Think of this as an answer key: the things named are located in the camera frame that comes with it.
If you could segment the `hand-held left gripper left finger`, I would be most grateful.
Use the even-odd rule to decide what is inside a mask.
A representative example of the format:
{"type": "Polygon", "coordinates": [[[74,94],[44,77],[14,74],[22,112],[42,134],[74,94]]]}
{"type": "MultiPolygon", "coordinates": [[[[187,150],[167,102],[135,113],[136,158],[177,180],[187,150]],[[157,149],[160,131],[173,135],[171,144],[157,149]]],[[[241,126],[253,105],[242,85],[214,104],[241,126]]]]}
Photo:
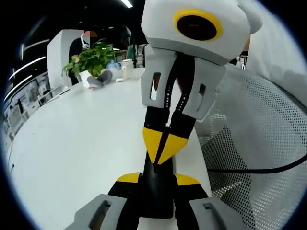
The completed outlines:
{"type": "Polygon", "coordinates": [[[141,172],[119,177],[108,194],[100,194],[74,215],[67,230],[136,230],[141,217],[141,172]]]}

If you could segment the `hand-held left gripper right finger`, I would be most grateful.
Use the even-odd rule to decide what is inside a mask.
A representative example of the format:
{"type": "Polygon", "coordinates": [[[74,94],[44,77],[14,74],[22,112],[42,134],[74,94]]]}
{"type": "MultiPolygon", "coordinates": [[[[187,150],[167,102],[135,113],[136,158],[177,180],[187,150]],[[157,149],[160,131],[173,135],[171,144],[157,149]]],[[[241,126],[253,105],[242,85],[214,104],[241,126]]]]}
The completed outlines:
{"type": "Polygon", "coordinates": [[[216,197],[209,197],[196,179],[175,174],[175,218],[179,230],[242,230],[241,215],[216,197]]]}

